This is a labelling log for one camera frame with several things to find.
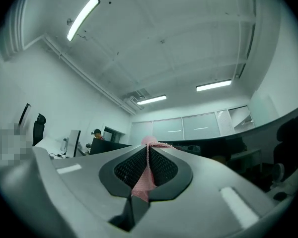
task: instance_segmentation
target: pink cloth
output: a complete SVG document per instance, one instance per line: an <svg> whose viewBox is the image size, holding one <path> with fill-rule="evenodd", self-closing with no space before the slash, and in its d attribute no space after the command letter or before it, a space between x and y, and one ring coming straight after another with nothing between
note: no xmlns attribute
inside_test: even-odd
<svg viewBox="0 0 298 238"><path fill-rule="evenodd" d="M153 174L149 166L149 147L155 146L155 147L166 147L166 148L173 148L173 149L174 147L166 143L159 143L157 139L153 136L146 136L142 140L142 144L147 145L147 166L143 174L139 178L138 182L136 183L135 187L133 188L132 195L137 196L142 200L148 202L149 192L156 188L156 185L154 185Z"/></svg>

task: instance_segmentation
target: ceiling pipe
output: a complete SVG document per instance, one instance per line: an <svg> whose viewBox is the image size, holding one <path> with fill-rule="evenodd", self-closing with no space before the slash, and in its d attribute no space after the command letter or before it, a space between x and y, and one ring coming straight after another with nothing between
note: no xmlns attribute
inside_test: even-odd
<svg viewBox="0 0 298 238"><path fill-rule="evenodd" d="M51 40L51 38L48 35L45 35L43 37L44 42L70 67L72 68L79 76L81 76L85 81L87 81L91 86L93 86L95 89L97 89L100 93L105 95L108 99L110 99L112 102L114 102L118 107L121 107L123 110L128 112L131 115L135 115L136 113L122 100L120 100L118 97L113 95L112 93L109 93L105 88L103 88L101 85L99 85L94 80L90 79L89 76L78 68L77 65L75 65L69 57L67 57L65 54L62 54L60 49L56 47L56 44Z"/></svg>
<svg viewBox="0 0 298 238"><path fill-rule="evenodd" d="M238 4L238 0L236 0L236 6L237 6L237 13L240 16L240 9L239 9L239 4ZM235 81L236 77L237 77L237 67L238 67L238 61L239 61L239 53L240 53L240 44L241 44L241 22L240 22L240 18L238 18L238 51L237 51L237 59L236 59L236 66L235 66L235 70L234 70L234 74L233 74L233 78L232 78L232 83Z"/></svg>

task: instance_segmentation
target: ceiling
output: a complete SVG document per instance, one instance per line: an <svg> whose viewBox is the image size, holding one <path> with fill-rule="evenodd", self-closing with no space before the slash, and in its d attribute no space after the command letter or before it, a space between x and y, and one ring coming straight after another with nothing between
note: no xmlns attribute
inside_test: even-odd
<svg viewBox="0 0 298 238"><path fill-rule="evenodd" d="M55 1L48 34L122 100L226 79L234 84L252 45L255 0L100 0L71 42L67 19L89 0Z"/></svg>

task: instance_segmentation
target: gray plastic surface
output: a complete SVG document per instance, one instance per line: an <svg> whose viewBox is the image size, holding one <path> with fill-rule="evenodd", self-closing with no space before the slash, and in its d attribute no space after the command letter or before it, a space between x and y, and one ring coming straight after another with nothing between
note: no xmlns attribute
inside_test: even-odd
<svg viewBox="0 0 298 238"><path fill-rule="evenodd" d="M291 199L287 198L279 205L260 219L255 225L241 232L235 233L229 238L258 238L263 237L266 232L279 220L291 203Z"/></svg>
<svg viewBox="0 0 298 238"><path fill-rule="evenodd" d="M58 159L53 161L56 169L80 164L81 169L61 175L61 179L73 195L90 211L106 221L120 215L126 199L110 195L99 180L99 170L108 161L133 149L143 148L129 146L123 149L83 157Z"/></svg>
<svg viewBox="0 0 298 238"><path fill-rule="evenodd" d="M74 238L65 218L52 204L41 180L33 153L17 165L0 167L0 193L19 220L44 237ZM13 223L1 219L8 227Z"/></svg>
<svg viewBox="0 0 298 238"><path fill-rule="evenodd" d="M256 186L228 167L170 148L163 151L185 160L192 168L193 180L176 199L154 202L133 233L169 237L225 237L242 230L222 199L219 190L231 186L259 216L274 208L273 202Z"/></svg>
<svg viewBox="0 0 298 238"><path fill-rule="evenodd" d="M260 217L270 216L268 213L274 208L274 203L260 189L221 163L179 150L162 149L190 165L193 171L191 184L174 200L152 202L142 218L136 216L138 223L129 233L120 230L106 220L122 213L126 199L111 196L99 181L98 171L104 163L135 148L137 146L52 162L46 154L37 153L47 193L78 237L240 236L247 230L242 229L219 193L227 186L233 187ZM56 172L58 168L75 164L82 168L62 175Z"/></svg>

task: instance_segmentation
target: office chair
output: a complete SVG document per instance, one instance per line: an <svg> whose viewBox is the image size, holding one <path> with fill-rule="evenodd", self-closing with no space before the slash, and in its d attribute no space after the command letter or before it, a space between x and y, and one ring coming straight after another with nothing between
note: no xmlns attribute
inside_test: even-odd
<svg viewBox="0 0 298 238"><path fill-rule="evenodd" d="M284 166L284 181L298 168L298 116L280 126L277 140L281 143L274 149L274 163Z"/></svg>
<svg viewBox="0 0 298 238"><path fill-rule="evenodd" d="M39 113L37 120L33 125L33 146L43 139L44 124L46 123L45 117Z"/></svg>

